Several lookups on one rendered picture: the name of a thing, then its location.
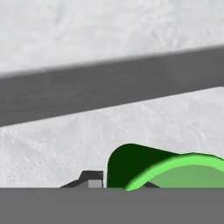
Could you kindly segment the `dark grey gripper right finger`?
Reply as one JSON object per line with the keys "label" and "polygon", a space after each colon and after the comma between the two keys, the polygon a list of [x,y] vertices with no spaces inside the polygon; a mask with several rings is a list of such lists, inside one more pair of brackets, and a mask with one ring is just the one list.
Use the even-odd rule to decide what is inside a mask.
{"label": "dark grey gripper right finger", "polygon": [[151,182],[146,182],[143,187],[146,187],[146,188],[160,188],[158,185],[155,185]]}

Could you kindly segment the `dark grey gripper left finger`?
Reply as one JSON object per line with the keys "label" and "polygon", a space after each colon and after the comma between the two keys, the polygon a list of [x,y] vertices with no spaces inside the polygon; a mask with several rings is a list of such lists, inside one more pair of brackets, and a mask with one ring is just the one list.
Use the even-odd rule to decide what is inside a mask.
{"label": "dark grey gripper left finger", "polygon": [[62,188],[103,188],[103,171],[82,171],[79,178]]}

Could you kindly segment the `green bowl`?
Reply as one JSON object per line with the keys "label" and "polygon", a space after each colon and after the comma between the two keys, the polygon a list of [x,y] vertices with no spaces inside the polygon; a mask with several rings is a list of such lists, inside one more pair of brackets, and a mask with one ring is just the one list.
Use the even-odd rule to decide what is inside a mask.
{"label": "green bowl", "polygon": [[135,143],[115,149],[108,160],[107,187],[133,191],[146,182],[160,188],[224,188],[224,159]]}

